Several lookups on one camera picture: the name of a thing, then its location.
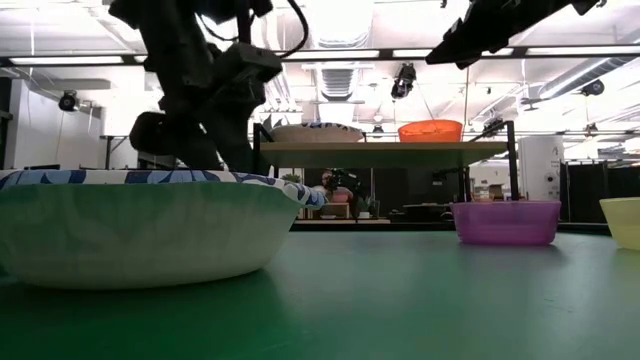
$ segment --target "desk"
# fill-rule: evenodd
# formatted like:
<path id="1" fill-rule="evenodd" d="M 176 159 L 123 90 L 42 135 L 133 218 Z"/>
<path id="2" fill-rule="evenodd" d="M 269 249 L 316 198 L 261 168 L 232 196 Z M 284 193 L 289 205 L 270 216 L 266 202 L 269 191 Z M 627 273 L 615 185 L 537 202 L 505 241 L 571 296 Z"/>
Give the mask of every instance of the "desk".
<path id="1" fill-rule="evenodd" d="M 0 359 L 637 359 L 640 253 L 608 237 L 291 233 L 265 270 L 148 291 L 0 280 Z"/>

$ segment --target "orange bowl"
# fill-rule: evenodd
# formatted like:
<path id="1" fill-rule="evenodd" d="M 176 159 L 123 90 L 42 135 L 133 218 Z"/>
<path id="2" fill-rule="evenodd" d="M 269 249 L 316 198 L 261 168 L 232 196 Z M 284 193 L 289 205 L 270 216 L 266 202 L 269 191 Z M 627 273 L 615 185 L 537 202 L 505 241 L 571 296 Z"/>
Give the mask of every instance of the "orange bowl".
<path id="1" fill-rule="evenodd" d="M 400 142 L 460 142 L 462 123 L 454 120 L 425 120 L 398 129 Z"/>

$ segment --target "purple plastic bowl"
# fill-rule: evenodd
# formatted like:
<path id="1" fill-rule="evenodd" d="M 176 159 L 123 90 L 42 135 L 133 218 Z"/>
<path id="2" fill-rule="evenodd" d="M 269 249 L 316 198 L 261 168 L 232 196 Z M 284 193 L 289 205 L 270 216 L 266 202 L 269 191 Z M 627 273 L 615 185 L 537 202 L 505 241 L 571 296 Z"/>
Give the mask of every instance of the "purple plastic bowl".
<path id="1" fill-rule="evenodd" d="M 559 201 L 469 202 L 451 206 L 460 241 L 478 245 L 548 245 L 556 237 Z"/>

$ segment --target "ceiling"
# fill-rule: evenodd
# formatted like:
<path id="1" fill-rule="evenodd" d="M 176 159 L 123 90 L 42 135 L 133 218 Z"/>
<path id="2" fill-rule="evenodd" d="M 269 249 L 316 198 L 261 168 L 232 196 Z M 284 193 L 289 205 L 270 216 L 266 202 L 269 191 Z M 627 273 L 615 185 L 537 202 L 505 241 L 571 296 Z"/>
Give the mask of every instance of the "ceiling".
<path id="1" fill-rule="evenodd" d="M 362 8 L 345 4 L 366 1 L 372 0 L 342 0 L 339 3 L 337 0 L 298 0 L 298 3 L 307 9 L 310 22 L 316 21 L 319 13 L 329 14 L 334 32 L 339 32 L 341 27 L 349 31 L 350 21 L 347 20 L 363 12 Z M 140 35 L 108 15 L 108 7 L 104 4 L 109 2 L 0 0 L 0 56 L 145 53 Z M 371 30 L 364 46 L 395 49 L 436 46 L 454 20 L 464 16 L 468 0 L 449 0 L 445 9 L 440 8 L 440 3 L 440 0 L 374 1 Z M 274 1 L 274 4 L 274 12 L 255 22 L 253 38 L 258 46 L 291 48 L 302 36 L 301 26 L 285 0 Z M 310 9 L 321 11 L 314 11 L 312 16 Z M 511 45 L 616 44 L 639 30 L 640 25 L 634 21 L 638 17 L 640 1 L 635 0 L 610 0 L 606 6 L 593 9 L 583 17 L 572 8 L 566 8 L 512 38 Z M 217 26 L 216 31 L 223 36 L 233 36 L 235 23 Z M 306 47 L 313 48 L 313 42 L 309 41 Z M 398 124 L 433 116 L 466 119 L 471 128 L 480 129 L 482 122 L 471 120 L 486 120 L 478 115 L 511 94 L 511 106 L 501 109 L 501 113 L 504 118 L 516 119 L 519 130 L 582 129 L 594 121 L 602 121 L 600 129 L 606 129 L 607 120 L 612 116 L 638 105 L 637 97 L 632 94 L 638 91 L 635 82 L 640 80 L 639 61 L 632 61 L 602 77 L 607 90 L 601 96 L 566 94 L 536 104 L 537 110 L 531 112 L 525 112 L 527 106 L 516 101 L 525 96 L 522 91 L 528 87 L 553 80 L 586 60 L 482 60 L 468 72 L 458 70 L 454 65 L 428 66 L 416 62 L 417 85 L 407 98 L 396 102 L 392 101 L 390 89 L 401 63 L 363 62 L 357 65 L 362 70 L 359 70 L 355 91 L 349 99 L 355 103 L 349 122 L 361 123 L 365 130 L 370 130 L 374 116 L 378 115 L 386 131 L 395 131 Z M 290 94 L 288 104 L 301 110 L 303 121 L 320 118 L 332 121 L 326 114 L 320 114 L 318 102 L 326 102 L 326 99 L 319 95 L 318 78 L 312 65 L 285 65 L 284 83 Z M 157 80 L 153 75 L 145 75 L 140 67 L 20 68 L 7 69 L 4 75 L 33 79 L 49 92 L 60 92 L 67 86 L 77 85 L 81 98 L 107 108 L 153 109 L 161 96 Z M 616 121 L 624 120 L 623 127 L 635 127 L 640 125 L 640 118 L 636 119 L 635 115 L 630 112 L 629 116 Z"/>

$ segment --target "blue patterned paper bowl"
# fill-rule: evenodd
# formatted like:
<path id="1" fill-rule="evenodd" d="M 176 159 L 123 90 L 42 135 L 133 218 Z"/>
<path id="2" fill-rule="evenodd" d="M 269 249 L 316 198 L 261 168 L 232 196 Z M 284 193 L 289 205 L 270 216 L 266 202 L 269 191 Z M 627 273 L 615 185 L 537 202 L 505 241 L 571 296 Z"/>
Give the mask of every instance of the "blue patterned paper bowl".
<path id="1" fill-rule="evenodd" d="M 0 263 L 65 289 L 171 286 L 266 265 L 302 207 L 299 184 L 213 171 L 0 172 Z"/>
<path id="2" fill-rule="evenodd" d="M 279 126 L 270 132 L 276 142 L 358 142 L 360 129 L 336 123 L 304 123 Z"/>

